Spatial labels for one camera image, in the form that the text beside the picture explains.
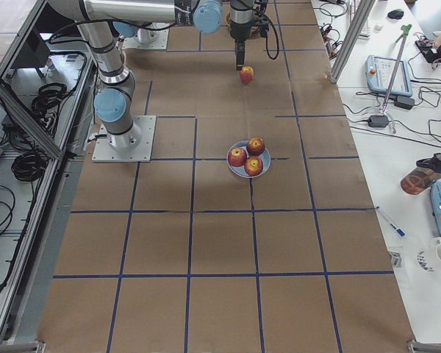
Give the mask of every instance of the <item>pen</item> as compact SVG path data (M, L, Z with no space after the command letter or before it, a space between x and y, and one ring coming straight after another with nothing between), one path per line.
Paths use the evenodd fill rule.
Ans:
M376 211L377 211L378 213L381 214L382 218L385 219L386 222L387 222L388 224L390 224L390 226L391 226L393 229L395 229L395 231L396 231L401 237L403 237L403 236L405 235L405 232L404 232L402 229L400 229L400 227L397 227L397 226L395 225L395 223L392 222L392 221L390 220L389 216L388 216L383 210L381 210L381 207L380 207L380 206L376 207Z

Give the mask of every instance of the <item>black mouse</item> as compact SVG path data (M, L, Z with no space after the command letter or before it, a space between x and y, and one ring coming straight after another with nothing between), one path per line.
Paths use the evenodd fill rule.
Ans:
M404 11L402 9L392 10L387 14L388 18L392 18L395 20L400 20L404 16Z

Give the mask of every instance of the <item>black lid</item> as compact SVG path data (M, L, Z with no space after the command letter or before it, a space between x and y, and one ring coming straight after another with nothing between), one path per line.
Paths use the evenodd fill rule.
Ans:
M441 173L441 154L435 153L433 157L427 160L418 160L417 167L430 168L436 173Z

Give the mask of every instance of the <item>red apple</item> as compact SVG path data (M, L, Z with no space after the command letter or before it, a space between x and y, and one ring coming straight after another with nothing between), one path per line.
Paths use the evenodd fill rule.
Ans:
M263 171L263 161L255 156L249 157L243 168L250 177L255 177Z
M245 164L246 160L247 152L241 147L234 147L227 155L227 162L229 162L232 167L241 167Z
M253 68L251 66L243 66L242 70L239 71L240 81L247 85L254 78Z
M252 156L260 156L265 151L266 145L262 138L251 138L247 142L247 151Z

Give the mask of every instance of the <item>bowl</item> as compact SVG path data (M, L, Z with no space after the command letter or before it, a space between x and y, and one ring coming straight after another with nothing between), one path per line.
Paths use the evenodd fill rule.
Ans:
M247 140L246 140L246 141L240 141L240 142L237 142L236 144L234 144L234 145L229 149L229 151L230 151L231 149L236 148L236 147L240 147L240 148L242 148L242 149L245 149L246 152L247 152L247 156L250 157L250 154L249 154L248 151L247 151L247 143L248 143ZM245 169L243 168L243 165L242 165L241 167L233 167L233 166L231 166L231 165L229 164L229 162L227 162L227 165L229 166L229 168L230 168L230 170L232 171L232 173L238 175L239 177L247 178L247 179L257 178L257 177L262 176L264 173L266 173L267 170L270 168L270 165L271 165L271 155L270 155L270 152L268 151L268 149L265 149L265 150L263 151L263 153L261 153L261 155L260 155L260 156L257 156L257 157L258 157L259 159L261 159L262 162L263 162L263 171L262 171L260 174L256 175L256 176L250 176L250 175L248 175L248 174L245 172Z

